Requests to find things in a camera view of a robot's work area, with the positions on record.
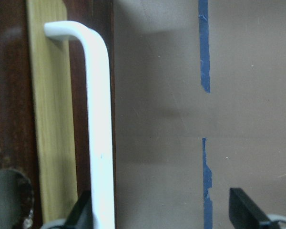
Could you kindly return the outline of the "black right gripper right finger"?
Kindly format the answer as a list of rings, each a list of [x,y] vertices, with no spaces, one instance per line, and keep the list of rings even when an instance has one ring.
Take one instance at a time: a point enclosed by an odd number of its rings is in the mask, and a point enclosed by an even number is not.
[[[241,188],[229,190],[229,219],[235,229],[270,229],[272,224]]]

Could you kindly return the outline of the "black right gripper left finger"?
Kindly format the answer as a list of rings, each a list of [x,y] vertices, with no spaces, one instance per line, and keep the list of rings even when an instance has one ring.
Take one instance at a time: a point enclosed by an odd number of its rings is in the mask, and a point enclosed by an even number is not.
[[[92,229],[91,191],[82,192],[64,223],[65,229]]]

